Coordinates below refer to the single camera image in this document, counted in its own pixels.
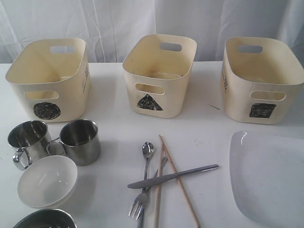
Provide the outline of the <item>small steel teaspoon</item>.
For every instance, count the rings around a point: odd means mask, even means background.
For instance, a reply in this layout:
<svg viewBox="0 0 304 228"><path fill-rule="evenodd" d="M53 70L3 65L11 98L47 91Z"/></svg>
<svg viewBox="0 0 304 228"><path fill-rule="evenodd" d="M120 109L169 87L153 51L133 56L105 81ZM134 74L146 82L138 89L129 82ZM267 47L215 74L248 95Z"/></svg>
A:
<svg viewBox="0 0 304 228"><path fill-rule="evenodd" d="M144 180L147 179L147 170L148 170L148 165L150 162L150 159L153 156L154 153L154 146L151 142L145 142L142 146L142 153L143 156L145 158L145 170L144 170ZM138 223L137 223L137 227L138 228L142 228L143 227L143 217L144 217L144 207L145 204L147 202L147 190L145 188L142 189L142 197L143 197L143 201L140 205L140 211L138 214Z"/></svg>

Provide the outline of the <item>wooden chopstick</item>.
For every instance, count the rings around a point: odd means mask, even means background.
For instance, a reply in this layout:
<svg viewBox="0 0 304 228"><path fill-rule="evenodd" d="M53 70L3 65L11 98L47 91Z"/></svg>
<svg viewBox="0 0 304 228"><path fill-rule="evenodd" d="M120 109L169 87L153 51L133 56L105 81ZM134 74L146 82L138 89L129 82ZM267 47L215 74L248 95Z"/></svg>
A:
<svg viewBox="0 0 304 228"><path fill-rule="evenodd" d="M161 145L161 152L160 152L160 163L159 163L157 177L162 176L162 159L163 159L163 157L164 157L164 148L163 148L163 144L162 144ZM153 222L153 227L154 228L158 228L158 226L159 226L161 191L162 191L162 185L159 184L159 185L157 185L156 191L155 191L154 222Z"/></svg>
<svg viewBox="0 0 304 228"><path fill-rule="evenodd" d="M168 158L168 161L169 161L169 163L170 163L170 165L171 165L171 169L172 169L172 171L173 171L174 173L177 173L177 169L176 169L176 167L175 167L175 165L174 165L174 162L173 162L173 160L172 160L172 158L171 158L171 154L170 154L169 150L167 149L167 146L166 146L166 144L165 144L165 142L164 142L164 140L163 140L163 137L162 137L161 135L159 135L159 137L160 137L162 146L164 147L164 152L165 152L165 154L166 154L166 157ZM201 227L200 221L199 221L199 219L198 219L198 216L197 216L197 214L196 214L196 212L195 212L195 209L194 209L194 207L193 207L193 205L192 205L192 203L191 203L191 201L190 201L190 199L189 199L189 197L188 197L187 191L186 191L186 189L185 189L185 187L184 187L184 185L183 185L183 183L182 183L182 181L181 181L180 178L177 179L177 183L178 183L179 187L180 187L181 190L182 190L183 196L184 196L184 198L185 198L185 200L186 200L186 203L187 203L187 205L188 205L188 207L189 207L189 209L190 209L190 212L191 212L191 214L192 214L192 217L193 217L193 219L194 219L194 222L195 222L196 227L197 227L197 228L200 228L200 227Z"/></svg>

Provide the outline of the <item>steel table knife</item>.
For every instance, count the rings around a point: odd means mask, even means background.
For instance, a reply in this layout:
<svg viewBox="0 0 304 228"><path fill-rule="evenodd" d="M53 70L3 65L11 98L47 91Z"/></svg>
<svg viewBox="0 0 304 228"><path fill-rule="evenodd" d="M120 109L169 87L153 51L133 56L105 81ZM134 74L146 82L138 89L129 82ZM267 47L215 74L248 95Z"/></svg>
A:
<svg viewBox="0 0 304 228"><path fill-rule="evenodd" d="M176 173L172 173L172 174L163 175L160 177L155 177L155 178L150 178L150 179L130 183L127 185L127 188L130 188L130 189L148 188L148 187L152 187L152 186L156 186L156 185L165 183L165 182L173 180L173 179L178 179L182 176L191 175L191 174L200 173L200 172L206 172L206 171L215 170L218 168L219 168L218 164L207 165L207 166L198 167L198 168L194 168L194 169L190 169L190 170L186 170L186 171L180 171L180 172L176 172Z"/></svg>

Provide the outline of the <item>matte steel mug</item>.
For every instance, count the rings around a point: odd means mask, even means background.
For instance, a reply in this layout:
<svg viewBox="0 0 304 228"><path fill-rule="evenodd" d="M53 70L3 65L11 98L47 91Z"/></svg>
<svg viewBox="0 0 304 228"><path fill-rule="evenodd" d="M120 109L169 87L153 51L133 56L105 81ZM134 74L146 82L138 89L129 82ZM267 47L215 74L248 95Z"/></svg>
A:
<svg viewBox="0 0 304 228"><path fill-rule="evenodd" d="M77 119L67 123L61 129L59 137L47 144L49 155L53 155L50 148L55 143L62 145L61 155L72 159L77 166L92 164L102 151L98 126L89 119Z"/></svg>

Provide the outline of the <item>white ceramic bowl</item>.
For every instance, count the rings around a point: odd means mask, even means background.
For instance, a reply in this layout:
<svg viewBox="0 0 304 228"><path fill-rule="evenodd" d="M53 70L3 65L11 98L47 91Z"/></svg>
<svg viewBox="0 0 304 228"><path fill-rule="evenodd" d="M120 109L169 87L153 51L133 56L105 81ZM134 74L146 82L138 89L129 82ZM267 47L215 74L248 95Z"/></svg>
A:
<svg viewBox="0 0 304 228"><path fill-rule="evenodd" d="M18 182L18 197L30 208L60 206L74 193L77 178L74 161L61 155L48 156L23 172Z"/></svg>

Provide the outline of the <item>shiny steel mug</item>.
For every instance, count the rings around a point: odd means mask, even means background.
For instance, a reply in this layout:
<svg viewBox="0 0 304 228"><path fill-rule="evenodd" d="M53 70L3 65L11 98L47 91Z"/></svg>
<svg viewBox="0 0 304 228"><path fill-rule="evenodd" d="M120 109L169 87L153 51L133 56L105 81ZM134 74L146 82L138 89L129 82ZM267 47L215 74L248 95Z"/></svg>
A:
<svg viewBox="0 0 304 228"><path fill-rule="evenodd" d="M52 138L43 121L31 120L14 127L8 135L8 144L14 149L13 164L21 171L47 156L57 155L51 148Z"/></svg>

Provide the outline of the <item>stainless steel bowl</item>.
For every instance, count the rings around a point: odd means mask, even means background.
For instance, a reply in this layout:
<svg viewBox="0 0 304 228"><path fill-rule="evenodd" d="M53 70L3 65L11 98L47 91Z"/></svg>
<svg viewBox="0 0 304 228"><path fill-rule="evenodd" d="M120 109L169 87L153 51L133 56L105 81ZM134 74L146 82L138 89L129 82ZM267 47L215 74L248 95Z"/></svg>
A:
<svg viewBox="0 0 304 228"><path fill-rule="evenodd" d="M21 219L14 228L77 228L77 224L61 209L41 209Z"/></svg>

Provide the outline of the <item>cream bin with triangle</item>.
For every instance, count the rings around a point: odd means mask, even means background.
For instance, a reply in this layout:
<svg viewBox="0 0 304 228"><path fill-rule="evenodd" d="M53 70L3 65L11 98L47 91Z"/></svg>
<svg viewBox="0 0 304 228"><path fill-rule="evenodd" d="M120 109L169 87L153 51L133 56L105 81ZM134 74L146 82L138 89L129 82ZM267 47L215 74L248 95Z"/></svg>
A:
<svg viewBox="0 0 304 228"><path fill-rule="evenodd" d="M123 62L132 110L160 118L177 116L183 106L197 42L188 37L142 37Z"/></svg>

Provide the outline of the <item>small steel fork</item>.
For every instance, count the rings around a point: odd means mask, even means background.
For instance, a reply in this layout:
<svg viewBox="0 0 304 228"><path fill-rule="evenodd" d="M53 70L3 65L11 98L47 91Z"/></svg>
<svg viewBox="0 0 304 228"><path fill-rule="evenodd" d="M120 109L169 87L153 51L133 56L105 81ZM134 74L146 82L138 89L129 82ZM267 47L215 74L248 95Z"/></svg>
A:
<svg viewBox="0 0 304 228"><path fill-rule="evenodd" d="M161 171L164 168L165 164L167 163L168 158L167 157L163 157L161 160ZM148 163L146 163L146 167L144 170L144 180L147 179L147 167L148 167ZM162 172L159 175L158 174L158 170L156 171L156 174L154 175L153 178L160 178L162 177ZM131 206L130 212L129 212L129 216L132 215L132 218L138 221L138 226L143 226L143 221L144 221L144 210L145 210L145 205L148 202L148 193L150 191L151 187L147 187L147 188L143 188L141 194L139 194L134 202L133 205Z"/></svg>

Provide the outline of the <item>white backdrop curtain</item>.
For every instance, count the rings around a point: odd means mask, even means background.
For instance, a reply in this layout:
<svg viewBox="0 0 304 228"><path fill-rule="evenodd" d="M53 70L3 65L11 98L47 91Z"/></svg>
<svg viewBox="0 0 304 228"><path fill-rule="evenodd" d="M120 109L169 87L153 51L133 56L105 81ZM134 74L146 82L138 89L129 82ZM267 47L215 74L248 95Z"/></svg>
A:
<svg viewBox="0 0 304 228"><path fill-rule="evenodd" d="M11 63L30 42L81 38L90 62L122 62L149 34L189 37L196 61L220 61L231 37L286 43L304 60L301 0L3 0L0 61Z"/></svg>

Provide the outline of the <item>cream bin with circle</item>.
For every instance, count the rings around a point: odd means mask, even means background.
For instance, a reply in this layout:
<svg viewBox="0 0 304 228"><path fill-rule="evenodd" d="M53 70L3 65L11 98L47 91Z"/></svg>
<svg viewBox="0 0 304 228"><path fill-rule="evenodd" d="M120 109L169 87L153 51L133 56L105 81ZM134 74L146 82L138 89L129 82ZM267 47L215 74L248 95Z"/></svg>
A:
<svg viewBox="0 0 304 228"><path fill-rule="evenodd" d="M90 89L86 42L53 38L28 44L5 76L27 116L68 122L85 111Z"/></svg>

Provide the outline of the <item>cream bin with square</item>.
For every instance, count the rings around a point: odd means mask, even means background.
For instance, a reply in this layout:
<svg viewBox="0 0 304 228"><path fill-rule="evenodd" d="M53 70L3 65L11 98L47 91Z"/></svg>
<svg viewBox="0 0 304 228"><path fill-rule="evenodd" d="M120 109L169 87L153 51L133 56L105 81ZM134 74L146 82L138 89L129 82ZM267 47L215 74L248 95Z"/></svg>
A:
<svg viewBox="0 0 304 228"><path fill-rule="evenodd" d="M231 119L276 124L304 85L304 69L279 40L233 37L225 42L220 81L224 109Z"/></svg>

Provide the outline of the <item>white square plate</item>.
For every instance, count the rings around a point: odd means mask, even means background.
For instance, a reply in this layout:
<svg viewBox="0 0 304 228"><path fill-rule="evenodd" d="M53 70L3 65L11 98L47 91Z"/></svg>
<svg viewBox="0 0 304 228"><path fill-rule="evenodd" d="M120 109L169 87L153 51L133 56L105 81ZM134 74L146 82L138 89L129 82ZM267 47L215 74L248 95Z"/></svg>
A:
<svg viewBox="0 0 304 228"><path fill-rule="evenodd" d="M239 211L267 228L304 226L304 141L247 131L229 149L232 192Z"/></svg>

